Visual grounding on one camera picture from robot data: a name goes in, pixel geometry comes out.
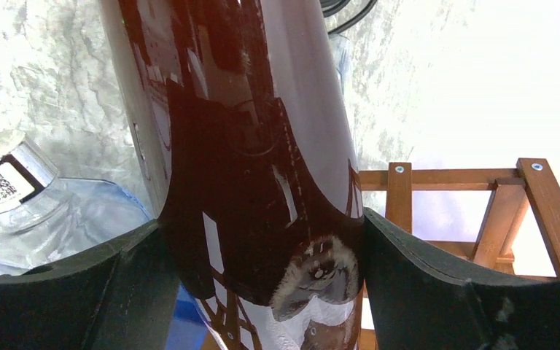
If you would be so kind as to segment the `brown bottle gold foil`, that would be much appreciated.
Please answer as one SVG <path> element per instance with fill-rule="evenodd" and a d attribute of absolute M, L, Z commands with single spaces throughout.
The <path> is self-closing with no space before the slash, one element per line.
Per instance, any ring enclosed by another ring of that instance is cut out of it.
<path fill-rule="evenodd" d="M 224 349 L 356 349 L 364 223 L 317 1 L 101 1 L 157 223 Z"/>

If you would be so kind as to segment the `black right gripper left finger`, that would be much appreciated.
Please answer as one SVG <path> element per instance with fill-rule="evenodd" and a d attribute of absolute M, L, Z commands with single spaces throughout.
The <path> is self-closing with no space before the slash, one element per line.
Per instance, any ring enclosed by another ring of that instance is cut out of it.
<path fill-rule="evenodd" d="M 0 275 L 0 349 L 163 349 L 179 277 L 155 222 Z"/>

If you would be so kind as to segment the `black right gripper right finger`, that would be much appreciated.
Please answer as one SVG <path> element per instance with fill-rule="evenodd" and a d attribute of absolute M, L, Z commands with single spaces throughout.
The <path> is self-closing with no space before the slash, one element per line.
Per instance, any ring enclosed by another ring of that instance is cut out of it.
<path fill-rule="evenodd" d="M 365 209 L 365 282 L 381 349 L 560 349 L 560 281 L 501 273 Z"/>

